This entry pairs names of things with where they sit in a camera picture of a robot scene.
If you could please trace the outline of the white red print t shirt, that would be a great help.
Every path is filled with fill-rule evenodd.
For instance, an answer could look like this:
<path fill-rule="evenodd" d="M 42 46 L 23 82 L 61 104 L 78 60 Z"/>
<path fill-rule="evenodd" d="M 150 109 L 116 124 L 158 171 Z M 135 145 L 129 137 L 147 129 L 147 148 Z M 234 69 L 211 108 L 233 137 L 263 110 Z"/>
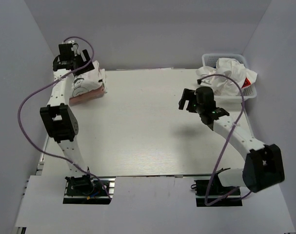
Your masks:
<path fill-rule="evenodd" d="M 237 85 L 245 90 L 256 82 L 257 73 L 246 68 L 234 58 L 219 58 L 215 67 L 202 66 L 196 70 L 198 77 L 207 78 L 216 96 L 235 97 L 240 94 Z"/>

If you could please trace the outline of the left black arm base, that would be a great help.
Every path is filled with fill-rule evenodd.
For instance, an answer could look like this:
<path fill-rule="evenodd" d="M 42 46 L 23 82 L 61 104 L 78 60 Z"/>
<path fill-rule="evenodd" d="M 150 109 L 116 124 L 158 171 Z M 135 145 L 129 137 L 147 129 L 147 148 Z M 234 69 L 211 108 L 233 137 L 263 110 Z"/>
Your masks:
<path fill-rule="evenodd" d="M 114 178 L 102 178 L 102 183 L 89 175 L 66 177 L 65 180 L 63 204 L 108 205 L 113 198 Z"/>

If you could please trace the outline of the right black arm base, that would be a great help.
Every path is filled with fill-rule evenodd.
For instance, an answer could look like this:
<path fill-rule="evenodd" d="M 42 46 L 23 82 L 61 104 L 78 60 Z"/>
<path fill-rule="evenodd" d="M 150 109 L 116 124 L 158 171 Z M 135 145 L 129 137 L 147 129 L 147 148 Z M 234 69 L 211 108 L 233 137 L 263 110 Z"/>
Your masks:
<path fill-rule="evenodd" d="M 223 187 L 217 176 L 219 173 L 226 171 L 228 169 L 229 168 L 221 169 L 216 172 L 209 191 L 208 202 L 212 202 L 215 199 L 219 198 L 220 196 L 234 189 L 234 187 Z M 208 179 L 206 179 L 205 176 L 196 177 L 194 180 L 194 183 L 190 186 L 191 190 L 195 192 L 197 207 L 206 207 L 204 199 L 205 199 L 207 186 L 209 184 L 209 179 L 210 179 L 210 175 L 208 175 Z M 231 195 L 224 198 L 223 200 L 220 200 L 217 203 L 212 205 L 212 207 L 241 207 L 241 206 L 242 206 L 242 201 L 241 201 L 241 193 L 239 189 L 236 190 Z"/>

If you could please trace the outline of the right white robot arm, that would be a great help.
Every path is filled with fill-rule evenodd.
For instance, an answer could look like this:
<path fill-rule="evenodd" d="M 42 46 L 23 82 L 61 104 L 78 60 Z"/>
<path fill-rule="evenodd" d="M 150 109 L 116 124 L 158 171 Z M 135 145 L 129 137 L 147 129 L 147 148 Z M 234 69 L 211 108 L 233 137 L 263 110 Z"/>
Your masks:
<path fill-rule="evenodd" d="M 280 148 L 263 143 L 240 127 L 225 109 L 216 106 L 211 88 L 184 89 L 178 108 L 199 114 L 202 123 L 225 138 L 244 159 L 242 169 L 227 169 L 214 176 L 215 193 L 224 194 L 230 187 L 246 187 L 257 193 L 285 180 Z"/>

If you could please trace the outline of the white green sleeved t shirt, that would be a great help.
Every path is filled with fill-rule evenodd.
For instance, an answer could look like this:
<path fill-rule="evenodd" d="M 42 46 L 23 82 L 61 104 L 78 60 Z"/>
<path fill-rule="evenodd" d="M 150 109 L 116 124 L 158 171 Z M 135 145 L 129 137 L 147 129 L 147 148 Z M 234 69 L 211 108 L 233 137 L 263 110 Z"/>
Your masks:
<path fill-rule="evenodd" d="M 99 62 L 93 62 L 94 69 L 75 76 L 71 87 L 70 98 L 77 98 L 84 94 L 103 95 L 107 93 L 105 69 L 99 67 Z"/>

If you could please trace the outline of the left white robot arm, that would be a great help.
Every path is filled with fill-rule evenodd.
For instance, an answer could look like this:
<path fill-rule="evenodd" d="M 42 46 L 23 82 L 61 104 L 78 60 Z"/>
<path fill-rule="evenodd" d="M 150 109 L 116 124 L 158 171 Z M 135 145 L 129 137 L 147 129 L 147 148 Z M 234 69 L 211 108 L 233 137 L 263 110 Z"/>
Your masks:
<path fill-rule="evenodd" d="M 78 50 L 74 40 L 59 45 L 59 55 L 53 61 L 54 84 L 50 99 L 40 109 L 45 129 L 50 138 L 58 144 L 67 160 L 68 177 L 81 177 L 81 170 L 87 171 L 77 141 L 79 125 L 69 106 L 74 78 L 94 70 L 88 51 Z"/>

